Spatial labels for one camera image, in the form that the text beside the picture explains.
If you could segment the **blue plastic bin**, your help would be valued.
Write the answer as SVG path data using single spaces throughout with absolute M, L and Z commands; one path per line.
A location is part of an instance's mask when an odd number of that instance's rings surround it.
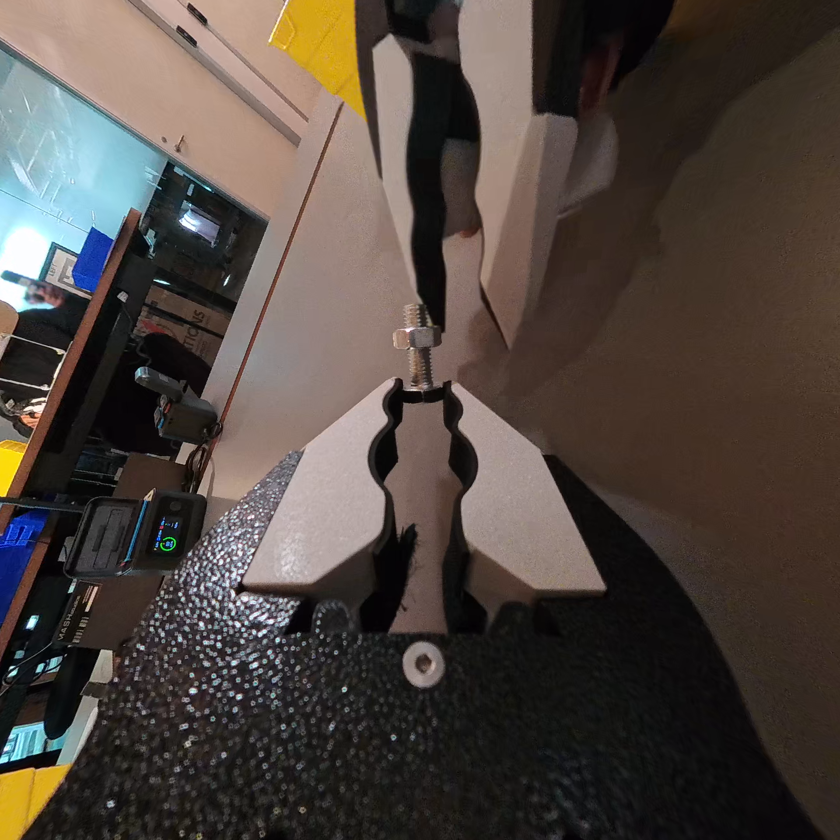
M 90 228 L 71 269 L 71 276 L 77 289 L 89 293 L 96 291 L 113 245 L 114 239 L 95 227 Z

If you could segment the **framed sign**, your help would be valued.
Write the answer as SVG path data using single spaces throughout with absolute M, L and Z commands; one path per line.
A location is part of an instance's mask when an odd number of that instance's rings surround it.
M 76 252 L 56 242 L 51 243 L 45 258 L 43 281 L 54 286 L 75 290 L 77 284 L 73 276 L 73 269 L 77 260 L 78 254 Z

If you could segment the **black office chair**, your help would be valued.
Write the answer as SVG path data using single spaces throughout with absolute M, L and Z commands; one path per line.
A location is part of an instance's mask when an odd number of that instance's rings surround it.
M 134 379 L 143 366 L 185 382 L 201 396 L 210 366 L 198 355 L 162 332 L 140 338 L 136 350 L 122 353 L 106 394 L 93 421 L 91 431 L 106 444 L 126 453 L 172 457 L 179 444 L 163 439 L 154 426 L 154 410 L 159 395 Z

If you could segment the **printed cardboard box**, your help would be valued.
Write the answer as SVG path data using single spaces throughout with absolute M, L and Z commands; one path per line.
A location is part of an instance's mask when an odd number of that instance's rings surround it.
M 230 323 L 230 315 L 153 285 L 134 328 L 135 333 L 169 335 L 213 366 Z

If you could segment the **silver hex bolt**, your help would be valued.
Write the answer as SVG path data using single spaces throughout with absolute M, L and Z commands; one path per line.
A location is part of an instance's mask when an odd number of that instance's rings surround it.
M 438 327 L 423 303 L 408 303 L 402 310 L 404 327 Z M 436 384 L 431 350 L 401 350 L 406 353 L 408 380 L 403 384 L 404 404 L 435 403 L 443 398 L 443 386 Z

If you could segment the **white door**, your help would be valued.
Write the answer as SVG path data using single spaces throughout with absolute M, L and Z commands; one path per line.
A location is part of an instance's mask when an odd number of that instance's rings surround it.
M 297 154 L 267 109 L 132 2 L 2 2 L 2 43 L 223 193 L 271 218 Z

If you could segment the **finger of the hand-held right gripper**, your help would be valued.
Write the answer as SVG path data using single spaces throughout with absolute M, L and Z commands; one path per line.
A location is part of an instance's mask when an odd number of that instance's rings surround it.
M 575 120 L 533 106 L 533 3 L 467 2 L 461 66 L 479 116 L 482 296 L 509 349 L 544 277 Z
M 386 36 L 372 50 L 379 169 L 417 302 L 447 327 L 446 238 L 480 228 L 480 121 L 458 62 Z

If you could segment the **stack of blue bins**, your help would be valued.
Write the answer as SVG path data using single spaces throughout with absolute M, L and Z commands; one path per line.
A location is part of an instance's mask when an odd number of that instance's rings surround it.
M 1 536 L 1 623 L 5 620 L 49 512 L 29 509 L 15 516 Z

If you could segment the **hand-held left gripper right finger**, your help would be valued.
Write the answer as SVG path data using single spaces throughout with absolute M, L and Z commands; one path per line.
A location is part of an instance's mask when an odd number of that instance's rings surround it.
M 444 384 L 443 408 L 460 484 L 442 566 L 447 631 L 484 633 L 508 604 L 604 596 L 542 450 L 462 385 Z

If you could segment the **grey blue handheld device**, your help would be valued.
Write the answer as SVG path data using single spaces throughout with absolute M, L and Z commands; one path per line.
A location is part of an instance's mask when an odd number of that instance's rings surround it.
M 134 381 L 156 396 L 154 427 L 162 439 L 202 445 L 218 434 L 221 426 L 214 407 L 185 382 L 148 366 L 135 371 Z

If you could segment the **person's right hand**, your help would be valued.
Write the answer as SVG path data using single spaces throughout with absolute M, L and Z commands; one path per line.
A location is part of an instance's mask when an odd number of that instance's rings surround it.
M 623 33 L 600 38 L 582 62 L 578 102 L 579 119 L 588 119 L 602 107 L 613 85 L 623 52 Z

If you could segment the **small yellow bin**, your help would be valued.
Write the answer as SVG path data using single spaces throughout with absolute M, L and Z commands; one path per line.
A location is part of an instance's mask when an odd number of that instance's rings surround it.
M 14 481 L 26 452 L 27 444 L 2 440 L 0 444 L 0 496 L 5 497 Z

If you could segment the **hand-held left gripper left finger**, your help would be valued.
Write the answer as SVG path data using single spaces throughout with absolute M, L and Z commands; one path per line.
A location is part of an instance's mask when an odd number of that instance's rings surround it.
M 385 485 L 402 419 L 403 382 L 389 379 L 305 446 L 244 592 L 306 607 L 336 601 L 362 631 L 391 630 L 417 542 L 413 524 L 398 531 Z

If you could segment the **black portable power station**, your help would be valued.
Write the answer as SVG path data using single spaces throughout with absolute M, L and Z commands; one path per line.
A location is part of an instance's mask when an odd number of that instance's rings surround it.
M 71 579 L 89 582 L 173 574 L 199 539 L 206 510 L 202 495 L 157 488 L 141 500 L 91 500 L 64 572 Z

